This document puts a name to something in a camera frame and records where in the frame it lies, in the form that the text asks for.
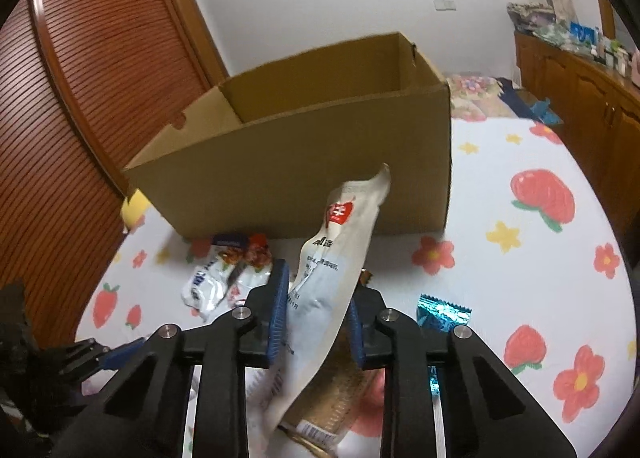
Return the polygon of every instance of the snack package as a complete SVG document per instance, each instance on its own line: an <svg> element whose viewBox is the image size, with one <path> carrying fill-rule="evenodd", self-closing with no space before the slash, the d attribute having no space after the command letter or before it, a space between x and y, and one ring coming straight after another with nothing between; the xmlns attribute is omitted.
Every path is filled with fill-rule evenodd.
<svg viewBox="0 0 640 458"><path fill-rule="evenodd" d="M182 289L184 303L198 310L205 322L244 304L249 291L266 284L271 273L271 252L264 234L249 238L225 234L214 237L212 243L215 258L197 266Z"/></svg>
<svg viewBox="0 0 640 458"><path fill-rule="evenodd" d="M342 326L316 376L287 409L280 427L331 452L355 420L356 407L377 370L361 370Z"/></svg>
<svg viewBox="0 0 640 458"><path fill-rule="evenodd" d="M265 373L247 375L252 458L264 455L270 435L333 346L389 186L386 165L371 180L342 184L329 195L318 234L303 245L289 291L287 336L278 362Z"/></svg>
<svg viewBox="0 0 640 458"><path fill-rule="evenodd" d="M453 304L431 295L422 294L418 300L415 318L423 327L449 332L456 324L469 324L471 309ZM435 366L429 367L431 394L440 395L440 385Z"/></svg>

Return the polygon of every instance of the wooden wardrobe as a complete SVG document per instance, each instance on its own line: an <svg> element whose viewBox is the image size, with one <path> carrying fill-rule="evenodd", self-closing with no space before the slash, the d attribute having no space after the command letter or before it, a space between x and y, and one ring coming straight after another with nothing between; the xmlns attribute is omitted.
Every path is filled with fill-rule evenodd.
<svg viewBox="0 0 640 458"><path fill-rule="evenodd" d="M120 170L209 87L171 0L20 0L0 30L0 286L41 346L123 240Z"/></svg>

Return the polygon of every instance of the cabinet door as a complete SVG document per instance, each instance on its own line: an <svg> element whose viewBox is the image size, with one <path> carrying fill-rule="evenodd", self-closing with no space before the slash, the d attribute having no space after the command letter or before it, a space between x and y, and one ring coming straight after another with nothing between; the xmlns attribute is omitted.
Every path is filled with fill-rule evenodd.
<svg viewBox="0 0 640 458"><path fill-rule="evenodd" d="M540 73L540 63L538 58L537 40L522 34L516 34L516 54L518 56L518 66L522 77L522 86L540 98L538 87L538 75Z"/></svg>
<svg viewBox="0 0 640 458"><path fill-rule="evenodd" d="M612 88L594 72L576 67L574 102L566 121L567 147L598 194L604 170L604 151L610 134L606 120L611 111Z"/></svg>
<svg viewBox="0 0 640 458"><path fill-rule="evenodd" d="M539 98L548 98L551 109L566 124L572 121L574 74L571 57L548 45L541 45L541 87Z"/></svg>
<svg viewBox="0 0 640 458"><path fill-rule="evenodd" d="M640 106L620 99L612 111L600 201L614 232L622 236L640 210Z"/></svg>

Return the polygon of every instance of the barcode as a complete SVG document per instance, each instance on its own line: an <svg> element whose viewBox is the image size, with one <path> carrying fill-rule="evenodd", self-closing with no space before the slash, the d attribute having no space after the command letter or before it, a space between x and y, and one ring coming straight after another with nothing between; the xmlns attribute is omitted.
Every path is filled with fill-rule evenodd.
<svg viewBox="0 0 640 458"><path fill-rule="evenodd" d="M320 429L317 425L307 422L306 420L301 420L296 430L308 440L320 445L331 445L337 437L337 434Z"/></svg>

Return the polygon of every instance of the white snack bag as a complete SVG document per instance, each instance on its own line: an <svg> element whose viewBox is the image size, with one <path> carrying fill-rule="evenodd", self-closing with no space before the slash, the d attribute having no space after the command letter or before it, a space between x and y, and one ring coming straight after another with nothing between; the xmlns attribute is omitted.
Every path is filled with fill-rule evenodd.
<svg viewBox="0 0 640 458"><path fill-rule="evenodd" d="M289 290L287 337L267 372L247 373L248 439L252 458L305 389L334 343L369 248L380 205L390 186L386 164L371 180L331 192L320 231L303 245Z"/></svg>

